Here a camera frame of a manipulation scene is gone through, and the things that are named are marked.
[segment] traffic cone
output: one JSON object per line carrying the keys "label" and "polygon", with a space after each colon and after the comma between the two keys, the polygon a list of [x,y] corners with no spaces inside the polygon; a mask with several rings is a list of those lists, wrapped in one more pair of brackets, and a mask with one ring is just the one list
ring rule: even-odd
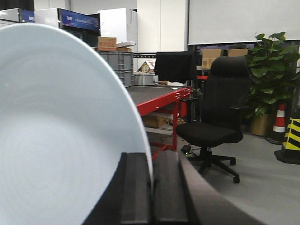
{"label": "traffic cone", "polygon": [[300,164],[300,107],[292,113],[281,150],[274,154],[281,162]]}
{"label": "traffic cone", "polygon": [[277,110],[273,131],[266,140],[272,144],[282,144],[285,138],[285,105],[280,104]]}

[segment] white plate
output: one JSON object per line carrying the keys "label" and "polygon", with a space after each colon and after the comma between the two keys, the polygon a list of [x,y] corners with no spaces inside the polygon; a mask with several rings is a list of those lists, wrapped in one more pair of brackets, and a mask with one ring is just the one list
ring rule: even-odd
{"label": "white plate", "polygon": [[104,60],[56,28],[1,28],[0,224],[81,224],[121,152],[146,152],[152,173],[138,111]]}

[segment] red and white cone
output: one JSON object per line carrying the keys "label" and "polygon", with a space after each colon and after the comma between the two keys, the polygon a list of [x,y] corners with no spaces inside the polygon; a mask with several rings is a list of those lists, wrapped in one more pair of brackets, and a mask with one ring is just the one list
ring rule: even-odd
{"label": "red and white cone", "polygon": [[266,140],[272,144],[282,144],[285,138],[285,105],[280,104],[277,110],[273,131]]}

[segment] chair seat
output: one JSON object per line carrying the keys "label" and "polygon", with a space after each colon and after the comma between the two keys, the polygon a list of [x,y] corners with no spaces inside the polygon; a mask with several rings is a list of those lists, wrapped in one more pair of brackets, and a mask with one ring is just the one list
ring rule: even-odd
{"label": "chair seat", "polygon": [[236,140],[236,131],[207,123],[185,123],[177,126],[176,133],[188,143],[213,148]]}

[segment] chair wheel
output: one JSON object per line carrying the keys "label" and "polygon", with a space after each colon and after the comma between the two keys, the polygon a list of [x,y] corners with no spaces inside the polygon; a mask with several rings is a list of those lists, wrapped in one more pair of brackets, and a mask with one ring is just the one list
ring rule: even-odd
{"label": "chair wheel", "polygon": [[236,159],[230,160],[230,165],[235,165],[236,164]]}
{"label": "chair wheel", "polygon": [[238,184],[240,182],[240,177],[233,177],[233,182]]}

